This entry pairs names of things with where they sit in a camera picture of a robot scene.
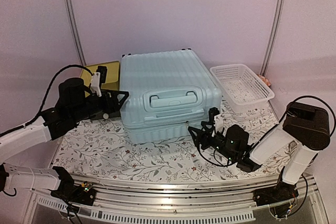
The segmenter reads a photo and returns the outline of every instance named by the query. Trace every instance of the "ridged suitcase surface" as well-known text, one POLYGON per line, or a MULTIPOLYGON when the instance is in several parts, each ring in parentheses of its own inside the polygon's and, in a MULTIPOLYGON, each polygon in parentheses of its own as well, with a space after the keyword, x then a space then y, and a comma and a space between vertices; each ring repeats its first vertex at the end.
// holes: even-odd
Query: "ridged suitcase surface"
POLYGON ((188 135, 208 120, 222 93, 192 50, 128 55, 121 60, 120 90, 130 92, 121 118, 134 143, 188 135))

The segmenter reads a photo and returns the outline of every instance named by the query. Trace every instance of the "suitcase handle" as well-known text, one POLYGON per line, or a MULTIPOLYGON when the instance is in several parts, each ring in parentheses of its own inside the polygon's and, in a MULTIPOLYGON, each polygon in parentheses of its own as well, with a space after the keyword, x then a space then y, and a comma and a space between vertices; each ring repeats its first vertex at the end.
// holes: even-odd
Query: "suitcase handle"
POLYGON ((183 123, 187 122, 190 119, 195 119, 197 117, 201 117, 204 115, 204 110, 198 110, 196 112, 183 113, 178 115, 167 115, 167 116, 151 116, 148 118, 144 118, 145 124, 155 124, 158 125, 160 123, 164 124, 172 124, 172 123, 183 123))
POLYGON ((197 102, 197 96, 193 91, 187 92, 183 97, 159 98, 157 95, 150 96, 150 106, 152 108, 177 106, 195 102, 197 102))

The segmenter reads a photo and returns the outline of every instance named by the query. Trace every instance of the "floral pattern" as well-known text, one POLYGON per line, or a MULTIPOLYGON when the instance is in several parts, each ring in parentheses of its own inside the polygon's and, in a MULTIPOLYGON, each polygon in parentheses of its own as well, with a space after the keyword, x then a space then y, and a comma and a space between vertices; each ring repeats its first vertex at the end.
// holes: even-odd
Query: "floral pattern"
MULTIPOLYGON (((249 143, 256 142, 277 120, 267 104, 252 111, 235 114, 223 101, 221 115, 225 129, 240 125, 250 134, 249 143)), ((213 151, 204 155, 211 161, 213 151)), ((216 154, 219 162, 226 158, 216 154)), ((190 136, 155 143, 134 144, 123 128, 120 118, 82 121, 67 133, 54 158, 53 165, 90 177, 135 180, 157 183, 204 182, 236 180, 279 173, 289 159, 285 147, 274 154, 258 171, 245 173, 235 165, 223 168, 204 161, 190 136)))

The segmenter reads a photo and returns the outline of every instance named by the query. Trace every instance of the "table surface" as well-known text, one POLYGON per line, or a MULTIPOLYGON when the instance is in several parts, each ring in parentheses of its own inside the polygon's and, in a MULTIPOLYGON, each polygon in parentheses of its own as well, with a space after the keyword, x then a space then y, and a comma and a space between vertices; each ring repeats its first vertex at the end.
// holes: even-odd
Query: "table surface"
MULTIPOLYGON (((269 104, 235 114, 223 100, 221 113, 225 129, 238 124, 250 134, 249 144, 256 142, 277 123, 269 104)), ((212 149, 204 153, 214 161, 212 149)), ((216 157, 226 164, 225 158, 216 157)), ((235 165, 217 167, 200 157, 190 136, 136 145, 129 140, 121 119, 113 118, 82 121, 63 137, 52 165, 94 178, 176 184, 273 175, 280 172, 288 159, 288 147, 285 146, 253 173, 242 172, 235 165)))

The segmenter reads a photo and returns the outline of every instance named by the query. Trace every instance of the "suitcase lid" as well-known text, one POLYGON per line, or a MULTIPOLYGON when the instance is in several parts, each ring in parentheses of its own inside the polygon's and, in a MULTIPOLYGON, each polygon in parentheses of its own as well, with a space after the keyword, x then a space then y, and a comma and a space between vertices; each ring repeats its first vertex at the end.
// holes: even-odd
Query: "suitcase lid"
POLYGON ((130 129, 202 119, 206 99, 221 92, 191 50, 123 57, 120 90, 130 92, 121 109, 130 129))

